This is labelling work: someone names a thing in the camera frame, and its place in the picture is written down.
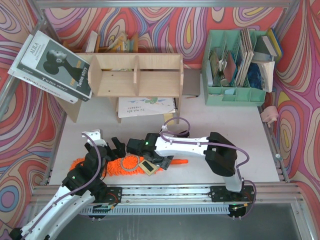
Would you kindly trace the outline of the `clear tape roll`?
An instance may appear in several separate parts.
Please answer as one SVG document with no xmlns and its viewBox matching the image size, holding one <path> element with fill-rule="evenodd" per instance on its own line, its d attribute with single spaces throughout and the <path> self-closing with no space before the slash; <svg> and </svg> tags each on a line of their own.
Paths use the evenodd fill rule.
<svg viewBox="0 0 320 240">
<path fill-rule="evenodd" d="M 126 172 L 133 172 L 138 169 L 140 157 L 137 155 L 127 155 L 120 159 L 120 166 Z"/>
</svg>

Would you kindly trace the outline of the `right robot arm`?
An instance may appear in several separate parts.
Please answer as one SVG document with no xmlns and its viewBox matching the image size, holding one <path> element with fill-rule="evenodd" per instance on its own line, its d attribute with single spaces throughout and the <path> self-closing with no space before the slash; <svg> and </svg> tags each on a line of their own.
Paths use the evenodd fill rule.
<svg viewBox="0 0 320 240">
<path fill-rule="evenodd" d="M 236 170 L 237 149 L 217 132 L 200 138 L 174 137 L 164 132 L 148 133 L 145 139 L 129 139 L 126 151 L 164 170 L 168 169 L 176 155 L 200 157 L 214 174 L 224 179 L 228 191 L 239 193 L 243 187 Z"/>
</svg>

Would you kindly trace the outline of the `orange microfiber duster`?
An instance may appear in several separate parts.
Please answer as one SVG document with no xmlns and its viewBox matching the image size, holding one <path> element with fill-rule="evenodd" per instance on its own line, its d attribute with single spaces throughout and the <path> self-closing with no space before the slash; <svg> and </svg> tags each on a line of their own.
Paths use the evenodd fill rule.
<svg viewBox="0 0 320 240">
<path fill-rule="evenodd" d="M 76 160 L 73 161 L 71 164 L 69 170 L 73 170 L 76 165 L 80 164 L 81 166 L 83 165 L 85 158 L 77 158 Z M 137 175 L 137 174 L 145 174 L 146 173 L 138 166 L 137 170 L 132 171 L 132 172 L 126 172 L 121 168 L 120 165 L 120 160 L 121 158 L 118 158 L 114 161 L 111 161 L 107 164 L 106 170 L 103 170 L 102 177 L 105 176 L 125 176 L 125 175 Z M 173 165 L 181 165 L 181 164 L 187 164 L 189 161 L 187 159 L 173 159 L 171 164 Z"/>
</svg>

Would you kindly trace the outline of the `gold grey calculator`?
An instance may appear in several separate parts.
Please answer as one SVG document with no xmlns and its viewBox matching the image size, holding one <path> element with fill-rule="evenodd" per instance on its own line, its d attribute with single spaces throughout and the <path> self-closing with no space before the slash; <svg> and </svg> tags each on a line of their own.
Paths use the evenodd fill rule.
<svg viewBox="0 0 320 240">
<path fill-rule="evenodd" d="M 138 166 L 148 175 L 153 175 L 160 167 L 149 162 L 148 160 L 141 161 Z"/>
</svg>

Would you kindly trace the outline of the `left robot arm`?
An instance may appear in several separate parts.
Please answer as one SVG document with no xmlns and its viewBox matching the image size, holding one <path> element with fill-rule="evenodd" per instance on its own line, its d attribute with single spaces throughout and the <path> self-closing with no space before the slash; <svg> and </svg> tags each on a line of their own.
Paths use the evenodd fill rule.
<svg viewBox="0 0 320 240">
<path fill-rule="evenodd" d="M 121 202 L 122 188 L 108 187 L 102 179 L 109 162 L 126 155 L 126 145 L 113 137 L 115 149 L 101 138 L 87 138 L 87 154 L 81 163 L 67 173 L 52 199 L 24 227 L 16 227 L 9 236 L 13 240 L 53 240 L 61 230 L 91 203 L 115 207 Z"/>
</svg>

